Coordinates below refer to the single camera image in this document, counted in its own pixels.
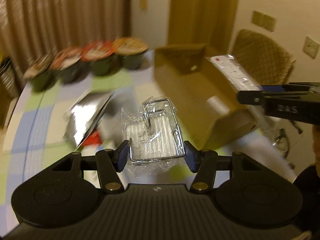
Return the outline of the person's right hand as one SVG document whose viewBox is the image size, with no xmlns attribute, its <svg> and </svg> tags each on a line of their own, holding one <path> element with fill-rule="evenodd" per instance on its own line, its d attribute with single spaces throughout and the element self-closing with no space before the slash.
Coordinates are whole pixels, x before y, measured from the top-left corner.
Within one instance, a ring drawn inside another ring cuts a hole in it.
<svg viewBox="0 0 320 240">
<path fill-rule="evenodd" d="M 313 137 L 313 152 L 315 155 L 320 155 L 320 126 L 313 125 L 312 127 Z"/>
</svg>

